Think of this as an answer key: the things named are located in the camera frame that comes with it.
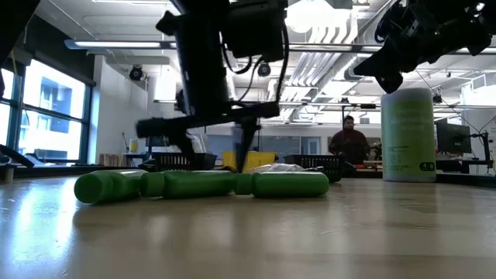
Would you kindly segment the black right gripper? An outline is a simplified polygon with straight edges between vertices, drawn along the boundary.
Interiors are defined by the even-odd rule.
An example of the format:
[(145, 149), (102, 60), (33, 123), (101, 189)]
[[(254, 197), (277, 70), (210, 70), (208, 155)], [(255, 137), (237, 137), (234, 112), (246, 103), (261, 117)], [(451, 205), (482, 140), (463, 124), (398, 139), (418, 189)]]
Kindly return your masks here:
[(382, 49), (355, 66), (354, 74), (374, 77), (393, 93), (403, 82), (400, 72), (463, 48), (473, 57), (488, 48), (492, 0), (397, 1), (377, 24), (375, 39)]

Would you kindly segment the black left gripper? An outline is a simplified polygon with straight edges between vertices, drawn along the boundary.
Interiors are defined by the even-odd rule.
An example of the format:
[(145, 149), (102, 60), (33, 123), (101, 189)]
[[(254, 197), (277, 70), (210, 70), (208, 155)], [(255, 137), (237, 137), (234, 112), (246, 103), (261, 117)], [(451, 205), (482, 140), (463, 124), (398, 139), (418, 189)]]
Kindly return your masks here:
[(239, 109), (232, 108), (217, 29), (206, 24), (183, 25), (176, 29), (175, 36), (183, 81), (185, 116), (142, 119), (136, 123), (136, 135), (147, 138), (173, 133), (170, 143), (181, 150), (194, 170), (195, 151), (185, 130), (239, 120), (235, 123), (236, 170), (242, 173), (254, 134), (260, 129), (257, 118), (279, 115), (279, 105), (276, 102), (263, 102)]

